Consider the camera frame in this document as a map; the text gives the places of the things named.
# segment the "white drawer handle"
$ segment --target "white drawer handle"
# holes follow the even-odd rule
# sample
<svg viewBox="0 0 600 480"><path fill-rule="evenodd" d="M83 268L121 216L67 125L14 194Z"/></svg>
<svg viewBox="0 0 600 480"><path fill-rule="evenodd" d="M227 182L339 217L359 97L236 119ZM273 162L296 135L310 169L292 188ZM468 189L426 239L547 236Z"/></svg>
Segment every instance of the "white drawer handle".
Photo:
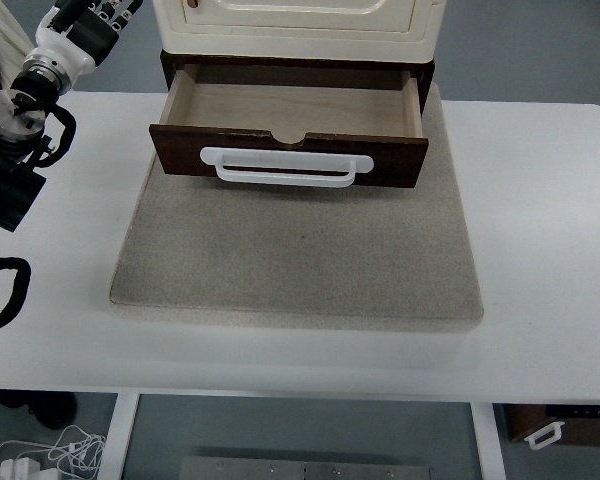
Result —
<svg viewBox="0 0 600 480"><path fill-rule="evenodd" d="M284 150L251 150L242 148L204 147L200 158L216 167L218 177L228 182L264 183L269 185L302 185L310 187L348 187L356 173L368 173L373 159L367 155L349 155ZM342 172L346 175L311 175L248 170L225 167L246 167L283 170Z"/></svg>
<svg viewBox="0 0 600 480"><path fill-rule="evenodd" d="M564 425L564 422L553 422L546 427L541 428L537 432L532 433L524 439L525 442L529 442L529 448L531 450L540 450L541 448L551 445L562 438L562 430L560 427ZM536 443L539 438L543 437L547 433L553 433L549 438L543 440L540 443Z"/></svg>

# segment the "drawer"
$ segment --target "drawer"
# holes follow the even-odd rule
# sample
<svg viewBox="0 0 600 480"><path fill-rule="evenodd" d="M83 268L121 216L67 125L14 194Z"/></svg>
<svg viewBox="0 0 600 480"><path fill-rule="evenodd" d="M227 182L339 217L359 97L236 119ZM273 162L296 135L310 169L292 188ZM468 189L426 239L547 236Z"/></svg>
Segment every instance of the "drawer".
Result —
<svg viewBox="0 0 600 480"><path fill-rule="evenodd" d="M414 187L427 68L185 64L151 138L167 174Z"/></svg>

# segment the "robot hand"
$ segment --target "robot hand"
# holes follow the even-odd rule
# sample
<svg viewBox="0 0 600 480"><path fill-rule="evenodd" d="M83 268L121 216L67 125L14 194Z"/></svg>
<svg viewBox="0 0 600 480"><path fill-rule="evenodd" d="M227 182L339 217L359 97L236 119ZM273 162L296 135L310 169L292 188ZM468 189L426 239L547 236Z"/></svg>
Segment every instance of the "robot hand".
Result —
<svg viewBox="0 0 600 480"><path fill-rule="evenodd" d="M45 179L33 169L53 165L69 150L76 123L56 102L109 55L142 0L114 18L120 3L57 0L40 22L37 47L21 73L0 90L0 227L14 231L42 189ZM44 135L51 114L64 126L55 151Z"/></svg>

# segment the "gray carpet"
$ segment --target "gray carpet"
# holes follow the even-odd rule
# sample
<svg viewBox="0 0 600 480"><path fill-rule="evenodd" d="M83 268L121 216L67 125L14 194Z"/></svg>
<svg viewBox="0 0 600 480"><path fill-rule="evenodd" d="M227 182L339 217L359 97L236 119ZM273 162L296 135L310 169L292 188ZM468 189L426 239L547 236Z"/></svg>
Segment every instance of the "gray carpet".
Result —
<svg viewBox="0 0 600 480"><path fill-rule="evenodd" d="M124 317L458 330L482 303L440 96L414 189L236 185L154 163L111 289Z"/></svg>

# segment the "metal plate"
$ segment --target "metal plate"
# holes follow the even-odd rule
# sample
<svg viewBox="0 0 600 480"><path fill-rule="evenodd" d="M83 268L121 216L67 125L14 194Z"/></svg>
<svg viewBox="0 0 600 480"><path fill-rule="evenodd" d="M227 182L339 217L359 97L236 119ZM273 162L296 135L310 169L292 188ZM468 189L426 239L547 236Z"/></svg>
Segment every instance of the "metal plate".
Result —
<svg viewBox="0 0 600 480"><path fill-rule="evenodd" d="M180 480L430 480L429 467L185 457Z"/></svg>

